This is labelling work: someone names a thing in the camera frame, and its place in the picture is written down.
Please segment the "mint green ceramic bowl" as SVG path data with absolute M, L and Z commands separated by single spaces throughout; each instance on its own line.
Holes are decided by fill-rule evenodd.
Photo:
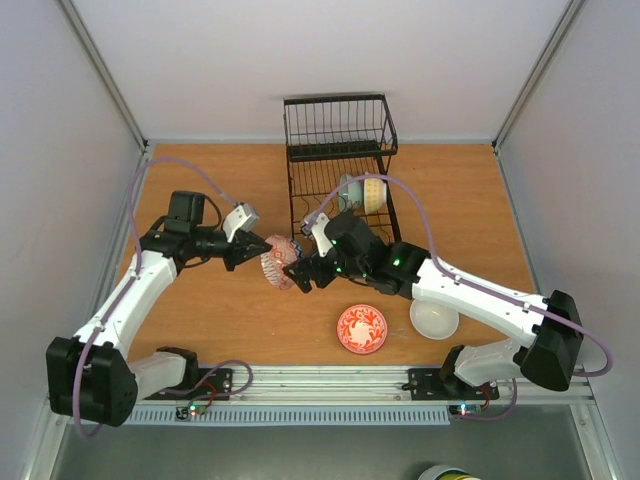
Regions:
M 341 212 L 355 211 L 362 207 L 364 197 L 362 182 L 359 180 L 350 182 L 352 178 L 353 176 L 347 173 L 340 177 L 338 205 Z

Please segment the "sun pattern ceramic bowl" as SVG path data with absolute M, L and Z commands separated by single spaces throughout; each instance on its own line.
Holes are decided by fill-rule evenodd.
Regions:
M 379 178 L 367 176 L 363 180 L 363 206 L 366 215 L 378 212 L 387 201 L 387 185 Z

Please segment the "black wire dish rack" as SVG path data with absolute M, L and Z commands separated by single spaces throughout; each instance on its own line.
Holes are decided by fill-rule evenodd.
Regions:
M 286 98 L 283 121 L 291 236 L 309 252 L 303 220 L 344 175 L 386 174 L 398 136 L 382 93 Z

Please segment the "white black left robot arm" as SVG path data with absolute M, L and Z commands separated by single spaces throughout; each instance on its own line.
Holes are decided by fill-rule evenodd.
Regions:
M 96 313 L 72 337 L 56 337 L 46 350 L 51 410 L 75 423 L 117 427 L 140 400 L 159 393 L 193 397 L 204 383 L 196 353 L 162 347 L 129 362 L 133 340 L 162 293 L 188 266 L 212 258 L 226 270 L 270 251 L 252 228 L 259 216 L 239 203 L 215 225 L 205 225 L 211 199 L 172 193 L 168 212 L 142 236 L 125 275 Z

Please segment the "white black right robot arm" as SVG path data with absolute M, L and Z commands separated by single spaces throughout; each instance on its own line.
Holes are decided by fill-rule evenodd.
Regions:
M 305 231 L 315 242 L 313 253 L 283 268 L 303 292 L 336 278 L 361 281 L 384 295 L 453 309 L 505 335 L 500 342 L 450 350 L 438 373 L 450 396 L 519 376 L 550 391 L 568 389 L 583 341 L 570 295 L 525 294 L 467 275 L 422 247 L 384 242 L 348 212 L 320 215 Z

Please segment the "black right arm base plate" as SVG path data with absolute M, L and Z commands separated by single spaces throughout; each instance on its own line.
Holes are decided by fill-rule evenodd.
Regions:
M 440 378 L 438 368 L 408 369 L 407 382 L 401 389 L 414 401 L 493 401 L 500 398 L 498 387 L 490 383 L 473 387 L 457 378 L 445 382 Z

